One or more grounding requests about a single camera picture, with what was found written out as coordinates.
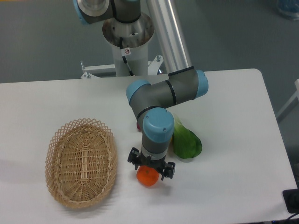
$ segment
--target white table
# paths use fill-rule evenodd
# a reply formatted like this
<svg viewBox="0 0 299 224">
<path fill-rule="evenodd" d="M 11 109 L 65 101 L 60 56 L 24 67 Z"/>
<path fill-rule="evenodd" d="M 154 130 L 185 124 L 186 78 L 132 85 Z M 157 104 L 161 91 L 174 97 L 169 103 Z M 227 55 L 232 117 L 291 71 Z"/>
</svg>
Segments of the white table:
<svg viewBox="0 0 299 224">
<path fill-rule="evenodd" d="M 203 151 L 176 163 L 172 180 L 145 188 L 127 162 L 141 136 L 125 89 L 137 77 L 0 84 L 0 223 L 229 224 L 286 219 L 282 197 L 296 188 L 258 70 L 207 72 L 208 94 L 169 108 L 202 140 Z M 166 75 L 149 77 L 154 83 Z M 65 123 L 96 118 L 118 147 L 116 184 L 99 205 L 71 210 L 47 190 L 48 144 Z"/>
</svg>

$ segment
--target wicker basket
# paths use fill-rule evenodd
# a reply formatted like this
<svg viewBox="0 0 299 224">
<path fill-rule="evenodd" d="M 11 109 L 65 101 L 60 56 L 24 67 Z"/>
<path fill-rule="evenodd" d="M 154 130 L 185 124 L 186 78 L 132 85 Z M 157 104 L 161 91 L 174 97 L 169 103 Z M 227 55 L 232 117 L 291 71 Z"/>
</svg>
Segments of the wicker basket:
<svg viewBox="0 0 299 224">
<path fill-rule="evenodd" d="M 117 153 L 113 134 L 95 119 L 62 126 L 52 138 L 46 159 L 49 192 L 70 208 L 89 207 L 111 190 Z"/>
</svg>

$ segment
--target green vegetable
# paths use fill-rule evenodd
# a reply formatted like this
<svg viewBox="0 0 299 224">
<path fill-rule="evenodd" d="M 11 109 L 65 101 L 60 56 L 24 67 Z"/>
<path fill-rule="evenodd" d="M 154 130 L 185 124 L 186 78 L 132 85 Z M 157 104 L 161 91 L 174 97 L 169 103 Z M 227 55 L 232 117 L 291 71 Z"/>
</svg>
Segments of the green vegetable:
<svg viewBox="0 0 299 224">
<path fill-rule="evenodd" d="M 173 152 L 182 159 L 189 159 L 201 153 L 200 139 L 185 128 L 178 116 L 174 114 Z"/>
</svg>

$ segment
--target orange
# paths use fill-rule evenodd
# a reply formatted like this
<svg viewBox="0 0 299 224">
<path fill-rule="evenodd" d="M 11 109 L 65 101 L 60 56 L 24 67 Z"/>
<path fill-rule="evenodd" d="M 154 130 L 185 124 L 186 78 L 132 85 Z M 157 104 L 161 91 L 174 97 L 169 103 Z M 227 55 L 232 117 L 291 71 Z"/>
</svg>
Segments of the orange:
<svg viewBox="0 0 299 224">
<path fill-rule="evenodd" d="M 149 187 L 154 185 L 158 181 L 159 173 L 154 168 L 140 166 L 137 171 L 136 177 L 140 183 Z"/>
</svg>

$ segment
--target cable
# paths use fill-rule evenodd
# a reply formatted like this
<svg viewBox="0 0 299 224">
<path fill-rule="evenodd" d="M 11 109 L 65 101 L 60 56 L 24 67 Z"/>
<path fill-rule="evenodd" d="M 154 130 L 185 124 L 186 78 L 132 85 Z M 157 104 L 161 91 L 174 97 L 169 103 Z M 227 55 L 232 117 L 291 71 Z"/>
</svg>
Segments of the cable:
<svg viewBox="0 0 299 224">
<path fill-rule="evenodd" d="M 297 216 L 297 215 L 299 215 L 299 212 L 297 212 L 297 213 L 291 215 L 290 217 L 288 217 L 288 218 L 285 220 L 284 224 L 288 224 L 289 220 L 290 220 L 291 218 L 293 218 L 294 216 Z"/>
<path fill-rule="evenodd" d="M 123 45 L 122 45 L 122 41 L 123 41 L 123 38 L 120 37 L 120 49 L 123 49 Z M 126 59 L 126 56 L 122 56 L 122 59 L 123 59 L 123 62 L 127 65 L 127 68 L 129 70 L 129 73 L 130 73 L 130 76 L 134 76 L 129 64 L 128 64 L 128 61 Z"/>
</svg>

